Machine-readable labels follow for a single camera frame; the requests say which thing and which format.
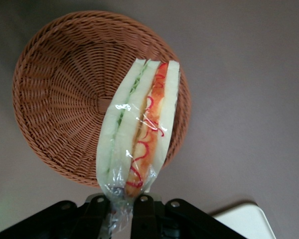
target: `screw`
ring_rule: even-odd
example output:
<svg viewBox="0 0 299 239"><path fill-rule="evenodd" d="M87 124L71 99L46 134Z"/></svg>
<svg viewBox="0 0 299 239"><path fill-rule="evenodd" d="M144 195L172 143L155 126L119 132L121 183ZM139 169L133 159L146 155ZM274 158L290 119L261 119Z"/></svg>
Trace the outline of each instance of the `screw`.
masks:
<svg viewBox="0 0 299 239"><path fill-rule="evenodd" d="M101 203L104 201L104 198L98 198L98 200L96 200L98 203Z"/></svg>
<svg viewBox="0 0 299 239"><path fill-rule="evenodd" d="M66 204L64 204L63 206L61 206L61 209L62 209L62 210L67 210L67 209L69 209L70 207L71 207L71 204L66 203Z"/></svg>
<svg viewBox="0 0 299 239"><path fill-rule="evenodd" d="M146 202L148 200L147 196L141 196L141 201Z"/></svg>
<svg viewBox="0 0 299 239"><path fill-rule="evenodd" d="M179 202L173 201L170 203L173 208L178 208L180 206Z"/></svg>

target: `gray surface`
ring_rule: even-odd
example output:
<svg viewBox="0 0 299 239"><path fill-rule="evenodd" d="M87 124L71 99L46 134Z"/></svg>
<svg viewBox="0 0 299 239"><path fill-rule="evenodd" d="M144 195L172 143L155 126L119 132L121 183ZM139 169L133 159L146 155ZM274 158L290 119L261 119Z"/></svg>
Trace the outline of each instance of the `gray surface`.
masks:
<svg viewBox="0 0 299 239"><path fill-rule="evenodd" d="M83 9L151 27L188 78L189 132L151 191L206 212L253 200L277 238L299 239L299 1L0 1L0 230L99 192L37 158L11 103L13 68L27 41L54 18Z"/></svg>

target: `white object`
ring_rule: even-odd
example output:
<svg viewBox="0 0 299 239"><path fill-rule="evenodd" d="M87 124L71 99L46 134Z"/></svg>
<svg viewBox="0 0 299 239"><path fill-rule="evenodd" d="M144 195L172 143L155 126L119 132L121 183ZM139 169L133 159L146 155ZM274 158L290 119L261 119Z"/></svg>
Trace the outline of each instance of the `white object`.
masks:
<svg viewBox="0 0 299 239"><path fill-rule="evenodd" d="M214 218L247 239L276 239L265 213L254 204L241 204Z"/></svg>

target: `sandwich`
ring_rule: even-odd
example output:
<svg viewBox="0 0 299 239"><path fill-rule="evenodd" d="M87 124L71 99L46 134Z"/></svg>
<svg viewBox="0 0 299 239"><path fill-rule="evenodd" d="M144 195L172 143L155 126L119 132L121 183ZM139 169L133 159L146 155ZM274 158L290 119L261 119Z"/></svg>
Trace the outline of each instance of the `sandwich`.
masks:
<svg viewBox="0 0 299 239"><path fill-rule="evenodd" d="M177 103L179 63L136 61L119 85L103 119L96 176L104 194L135 198L164 164Z"/></svg>

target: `brown wicker basket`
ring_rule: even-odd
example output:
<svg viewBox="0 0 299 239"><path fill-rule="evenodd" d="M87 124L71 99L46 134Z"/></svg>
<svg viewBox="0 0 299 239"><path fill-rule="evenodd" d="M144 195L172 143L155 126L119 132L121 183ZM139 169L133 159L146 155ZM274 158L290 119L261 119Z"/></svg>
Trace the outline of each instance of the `brown wicker basket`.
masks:
<svg viewBox="0 0 299 239"><path fill-rule="evenodd" d="M30 40L15 68L13 106L26 141L47 165L68 179L98 187L95 156L102 120L135 58L178 61L148 27L104 11L60 17ZM165 166L183 143L190 108L181 69Z"/></svg>

